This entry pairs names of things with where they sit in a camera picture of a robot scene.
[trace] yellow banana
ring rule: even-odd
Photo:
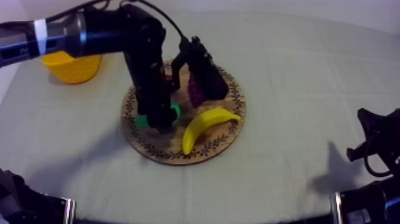
[[[203,112],[195,117],[187,126],[183,134],[182,149],[188,155],[195,145],[197,137],[211,126],[225,123],[229,120],[240,120],[240,116],[235,115],[225,109],[212,109]]]

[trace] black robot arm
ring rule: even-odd
[[[165,29],[159,20],[132,4],[105,11],[95,9],[89,2],[76,7],[84,11],[74,10],[70,15],[61,13],[47,20],[0,24],[0,67],[57,51],[72,57],[124,52],[135,85],[138,113],[147,115],[150,127],[168,132],[177,118],[171,109],[170,94],[180,88],[179,70],[185,63],[206,99],[223,99],[228,87],[198,38],[189,42],[165,13],[148,2],[136,1],[161,13],[181,37],[181,52],[172,63],[171,80],[166,79],[161,58]]]

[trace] wooden plate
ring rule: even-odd
[[[171,61],[165,62],[165,73],[171,75]],[[184,166],[209,160],[223,152],[237,137],[245,121],[246,107],[242,89],[235,79],[224,69],[218,67],[229,86],[228,96],[219,101],[206,101],[198,108],[193,108],[188,95],[189,70],[184,66],[180,71],[181,87],[172,94],[172,100],[179,104],[181,117],[174,132],[160,134],[157,130],[142,127],[135,123],[137,101],[135,87],[129,88],[124,97],[121,110],[123,132],[133,148],[157,163]],[[188,124],[198,115],[213,108],[225,108],[242,117],[237,121],[211,127],[196,141],[189,155],[182,152],[182,138]]]

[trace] table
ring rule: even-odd
[[[228,150],[170,167],[141,157],[120,129],[131,85],[121,53],[64,85],[23,63],[0,107],[0,165],[35,190],[77,200],[77,215],[117,223],[271,223],[323,214],[328,196],[374,180],[347,147],[357,110],[399,107],[400,38],[282,14],[172,13],[241,84],[247,115]],[[178,39],[167,26],[165,59]],[[377,170],[385,170],[377,158]]]

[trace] yellow basket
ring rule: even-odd
[[[101,55],[73,58],[64,51],[42,57],[42,63],[61,81],[81,83],[93,78],[97,73]]]

